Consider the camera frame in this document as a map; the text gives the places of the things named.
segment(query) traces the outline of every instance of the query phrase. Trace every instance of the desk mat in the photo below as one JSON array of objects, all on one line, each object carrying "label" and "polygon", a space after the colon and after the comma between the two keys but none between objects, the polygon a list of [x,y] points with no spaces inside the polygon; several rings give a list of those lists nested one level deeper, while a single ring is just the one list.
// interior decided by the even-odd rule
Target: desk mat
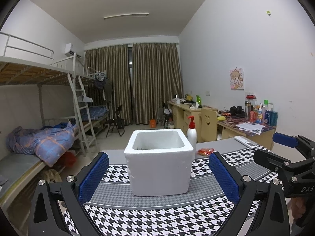
[{"label": "desk mat", "polygon": [[[254,150],[223,154],[241,175],[270,182],[277,174],[253,161]],[[188,192],[183,195],[138,197],[131,193],[126,165],[110,165],[90,202],[84,208],[104,235],[210,235],[215,233],[233,209],[213,176],[208,158],[194,160]],[[248,217],[258,207],[255,201]],[[70,214],[64,218],[77,235]]]}]

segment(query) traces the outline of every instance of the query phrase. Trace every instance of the silver bolt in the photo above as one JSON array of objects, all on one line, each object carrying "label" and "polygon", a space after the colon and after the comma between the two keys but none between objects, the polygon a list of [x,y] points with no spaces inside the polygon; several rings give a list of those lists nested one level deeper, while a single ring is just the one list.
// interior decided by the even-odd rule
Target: silver bolt
[{"label": "silver bolt", "polygon": [[275,178],[275,179],[273,179],[273,180],[272,180],[272,182],[273,182],[275,185],[280,184],[279,180],[278,180],[278,179],[276,179],[276,178]]},{"label": "silver bolt", "polygon": [[42,179],[42,180],[40,180],[40,181],[38,182],[39,185],[43,185],[44,183],[45,183],[45,180],[44,180],[44,179]]},{"label": "silver bolt", "polygon": [[72,182],[73,180],[74,180],[74,176],[68,176],[68,177],[67,177],[67,181],[68,181],[68,182]]},{"label": "silver bolt", "polygon": [[243,176],[243,179],[244,179],[245,182],[251,181],[250,176]]}]

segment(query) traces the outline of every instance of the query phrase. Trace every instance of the ceiling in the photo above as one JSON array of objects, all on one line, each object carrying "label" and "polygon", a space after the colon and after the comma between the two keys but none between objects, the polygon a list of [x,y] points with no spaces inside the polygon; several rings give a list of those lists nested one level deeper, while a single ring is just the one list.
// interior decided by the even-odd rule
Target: ceiling
[{"label": "ceiling", "polygon": [[[31,0],[83,42],[178,36],[205,0]],[[146,18],[105,16],[148,12]]]}]

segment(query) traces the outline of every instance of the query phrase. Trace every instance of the air conditioner remote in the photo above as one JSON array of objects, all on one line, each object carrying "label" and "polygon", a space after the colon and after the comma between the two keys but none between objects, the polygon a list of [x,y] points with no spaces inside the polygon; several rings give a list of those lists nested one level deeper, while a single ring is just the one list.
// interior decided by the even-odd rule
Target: air conditioner remote
[{"label": "air conditioner remote", "polygon": [[242,143],[243,145],[245,145],[246,147],[248,147],[250,149],[254,149],[255,147],[257,147],[256,145],[254,145],[253,143],[249,142],[247,139],[245,139],[242,136],[235,136],[234,139],[239,141],[240,143]]}]

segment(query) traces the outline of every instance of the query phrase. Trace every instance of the yellow cloth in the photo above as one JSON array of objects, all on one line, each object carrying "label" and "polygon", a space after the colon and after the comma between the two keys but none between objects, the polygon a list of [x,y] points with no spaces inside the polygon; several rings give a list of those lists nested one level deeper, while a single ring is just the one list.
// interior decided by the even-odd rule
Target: yellow cloth
[{"label": "yellow cloth", "polygon": [[221,120],[225,120],[225,117],[221,115],[217,119],[221,121]]}]

